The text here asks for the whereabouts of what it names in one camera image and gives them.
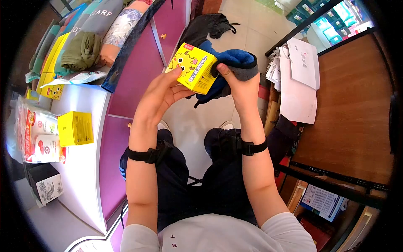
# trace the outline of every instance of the white countertop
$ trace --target white countertop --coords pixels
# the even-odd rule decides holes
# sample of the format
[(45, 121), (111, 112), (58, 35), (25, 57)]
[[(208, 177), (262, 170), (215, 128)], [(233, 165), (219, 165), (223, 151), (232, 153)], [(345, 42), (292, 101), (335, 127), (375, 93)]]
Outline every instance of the white countertop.
[(60, 100), (53, 100), (51, 112), (70, 111), (92, 115), (94, 143), (67, 148), (66, 164), (52, 163), (62, 178), (63, 195), (59, 200), (82, 221), (106, 234), (99, 189), (99, 157), (102, 130), (110, 93), (75, 85), (65, 85)]

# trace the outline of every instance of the black wrist strap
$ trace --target black wrist strap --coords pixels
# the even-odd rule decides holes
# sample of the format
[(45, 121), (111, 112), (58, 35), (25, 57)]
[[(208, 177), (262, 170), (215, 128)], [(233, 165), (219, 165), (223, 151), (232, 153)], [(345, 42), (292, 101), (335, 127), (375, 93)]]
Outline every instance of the black wrist strap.
[(266, 139), (262, 144), (254, 145), (253, 142), (241, 142), (242, 155), (253, 156), (255, 153), (264, 151), (267, 148)]
[(157, 144), (156, 150), (150, 148), (147, 152), (138, 152), (130, 150), (129, 147), (127, 147), (125, 154), (128, 158), (134, 161), (144, 161), (148, 164), (157, 164), (170, 149), (172, 149), (172, 146), (164, 140), (160, 144)]

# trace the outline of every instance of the white sneaker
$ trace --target white sneaker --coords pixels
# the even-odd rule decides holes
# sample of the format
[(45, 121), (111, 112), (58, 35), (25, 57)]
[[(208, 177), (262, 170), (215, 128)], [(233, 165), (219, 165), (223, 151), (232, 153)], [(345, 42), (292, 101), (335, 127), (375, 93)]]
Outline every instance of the white sneaker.
[(233, 129), (234, 128), (234, 123), (232, 121), (226, 121), (224, 122), (220, 127), (220, 129)]
[(160, 130), (160, 129), (169, 130), (169, 127), (168, 127), (168, 124), (164, 120), (161, 120), (160, 123), (157, 125), (157, 129), (158, 130)]

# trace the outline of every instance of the floral pattern box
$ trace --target floral pattern box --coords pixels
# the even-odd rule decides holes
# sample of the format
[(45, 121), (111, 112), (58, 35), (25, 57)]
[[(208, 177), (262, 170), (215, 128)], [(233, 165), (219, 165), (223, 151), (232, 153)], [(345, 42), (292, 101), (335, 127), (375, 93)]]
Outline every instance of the floral pattern box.
[(27, 168), (27, 179), (43, 205), (63, 194), (60, 173), (49, 163)]

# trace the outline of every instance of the purple cabinet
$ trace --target purple cabinet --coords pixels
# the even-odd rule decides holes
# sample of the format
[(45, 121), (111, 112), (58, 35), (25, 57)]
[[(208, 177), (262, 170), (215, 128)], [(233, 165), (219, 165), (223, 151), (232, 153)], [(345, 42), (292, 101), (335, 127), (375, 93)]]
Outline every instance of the purple cabinet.
[(100, 151), (100, 195), (102, 213), (108, 220), (126, 195), (126, 183), (119, 172), (119, 161), (129, 142), (132, 120), (105, 117)]
[(133, 118), (149, 83), (164, 68), (157, 43), (148, 24), (133, 48), (111, 97), (109, 114)]
[(154, 15), (158, 38), (167, 64), (186, 24), (186, 0), (174, 1), (173, 5), (174, 9), (172, 9), (171, 1), (165, 1)]
[[(126, 221), (127, 221), (127, 213), (123, 216), (123, 224), (126, 227)], [(122, 242), (122, 235), (123, 235), (123, 227), (122, 223), (119, 222), (119, 226), (115, 229), (115, 232), (113, 232), (112, 236), (110, 237), (110, 243), (112, 244), (112, 248), (114, 252), (119, 252), (120, 251), (120, 243)]]

